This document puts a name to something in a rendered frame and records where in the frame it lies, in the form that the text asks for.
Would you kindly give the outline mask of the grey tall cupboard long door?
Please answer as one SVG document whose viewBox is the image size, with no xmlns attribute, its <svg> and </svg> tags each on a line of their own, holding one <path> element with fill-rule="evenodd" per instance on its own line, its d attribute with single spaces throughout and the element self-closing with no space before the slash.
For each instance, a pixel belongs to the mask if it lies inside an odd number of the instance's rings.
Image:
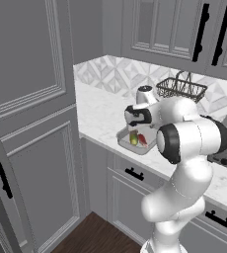
<svg viewBox="0 0 227 253">
<path fill-rule="evenodd" d="M 24 253 L 50 253 L 86 216 L 77 109 L 1 138 L 17 188 L 0 197 Z"/>
</svg>

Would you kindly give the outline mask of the grey base cupboard door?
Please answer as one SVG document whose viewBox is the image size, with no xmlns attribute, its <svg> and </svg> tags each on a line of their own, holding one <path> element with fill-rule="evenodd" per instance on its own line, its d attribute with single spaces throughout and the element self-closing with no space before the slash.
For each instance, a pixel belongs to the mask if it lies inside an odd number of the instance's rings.
<svg viewBox="0 0 227 253">
<path fill-rule="evenodd" d="M 227 253 L 227 233 L 200 219 L 183 228 L 180 242 L 188 253 Z"/>
<path fill-rule="evenodd" d="M 152 193 L 123 174 L 108 169 L 108 222 L 142 245 L 153 232 L 154 223 L 141 211 L 142 199 Z"/>
</svg>

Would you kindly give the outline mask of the grey tall cupboard short door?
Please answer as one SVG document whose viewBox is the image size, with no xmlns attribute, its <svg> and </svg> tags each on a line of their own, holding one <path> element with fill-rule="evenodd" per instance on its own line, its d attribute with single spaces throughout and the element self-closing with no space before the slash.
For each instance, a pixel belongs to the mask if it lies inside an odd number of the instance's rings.
<svg viewBox="0 0 227 253">
<path fill-rule="evenodd" d="M 74 103 L 68 0 L 0 0 L 0 120 Z"/>
</svg>

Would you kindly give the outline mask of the grey drawer front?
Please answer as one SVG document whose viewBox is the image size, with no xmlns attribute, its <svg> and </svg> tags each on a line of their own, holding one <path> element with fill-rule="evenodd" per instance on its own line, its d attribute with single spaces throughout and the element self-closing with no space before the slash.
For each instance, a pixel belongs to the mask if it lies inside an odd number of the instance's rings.
<svg viewBox="0 0 227 253">
<path fill-rule="evenodd" d="M 194 220 L 194 222 L 201 228 L 204 228 L 206 231 L 211 233 L 212 235 L 227 242 L 227 228 L 205 216 L 205 213 L 207 211 L 212 211 L 212 210 L 215 210 L 216 215 L 221 218 L 227 217 L 227 210 L 225 210 L 222 207 L 218 207 L 215 204 L 210 203 L 209 201 L 206 201 L 204 212 L 201 215 L 199 215 Z"/>
<path fill-rule="evenodd" d="M 165 179 L 159 177 L 158 175 L 154 174 L 153 172 L 150 172 L 150 171 L 138 166 L 137 164 L 135 164 L 133 162 L 130 162 L 127 159 L 124 159 L 120 156 L 115 157 L 113 164 L 114 164 L 114 170 L 115 171 L 123 174 L 127 178 L 132 179 L 134 182 L 144 186 L 145 188 L 147 188 L 151 191 L 155 191 L 155 190 L 159 189 L 166 182 Z M 131 167 L 134 168 L 134 171 L 137 174 L 140 174 L 141 172 L 143 173 L 143 176 L 144 176 L 143 181 L 140 181 L 140 180 L 134 178 L 133 176 L 125 173 L 124 170 L 126 168 L 130 169 Z"/>
</svg>

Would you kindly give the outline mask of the grey tupperware container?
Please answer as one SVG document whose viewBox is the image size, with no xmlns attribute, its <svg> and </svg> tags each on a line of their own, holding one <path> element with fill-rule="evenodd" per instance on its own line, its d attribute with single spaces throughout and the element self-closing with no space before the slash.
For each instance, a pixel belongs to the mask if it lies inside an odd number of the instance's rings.
<svg viewBox="0 0 227 253">
<path fill-rule="evenodd" d="M 127 127 L 123 128 L 116 134 L 117 143 L 129 151 L 139 155 L 144 155 L 156 145 L 157 130 L 146 126 L 141 128 L 138 132 L 145 137 L 147 146 L 143 146 L 140 143 L 137 143 L 136 145 L 131 144 L 129 141 L 129 131 Z"/>
</svg>

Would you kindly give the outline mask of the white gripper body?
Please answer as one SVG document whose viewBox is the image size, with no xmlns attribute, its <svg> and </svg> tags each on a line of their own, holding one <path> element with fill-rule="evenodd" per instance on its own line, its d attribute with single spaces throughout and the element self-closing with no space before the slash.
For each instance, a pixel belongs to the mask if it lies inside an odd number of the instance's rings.
<svg viewBox="0 0 227 253">
<path fill-rule="evenodd" d="M 132 126 L 132 122 L 140 122 L 142 120 L 142 115 L 135 113 L 132 106 L 128 106 L 124 111 L 124 118 L 126 121 L 126 126 L 129 131 L 138 130 L 139 125 Z"/>
</svg>

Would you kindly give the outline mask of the green cucumber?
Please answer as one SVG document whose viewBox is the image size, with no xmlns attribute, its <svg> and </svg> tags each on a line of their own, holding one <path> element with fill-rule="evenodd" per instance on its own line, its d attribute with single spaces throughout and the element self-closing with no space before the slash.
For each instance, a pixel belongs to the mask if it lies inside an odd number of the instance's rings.
<svg viewBox="0 0 227 253">
<path fill-rule="evenodd" d="M 132 145 L 137 145 L 138 144 L 138 133 L 137 132 L 131 132 L 129 134 L 129 142 Z"/>
</svg>

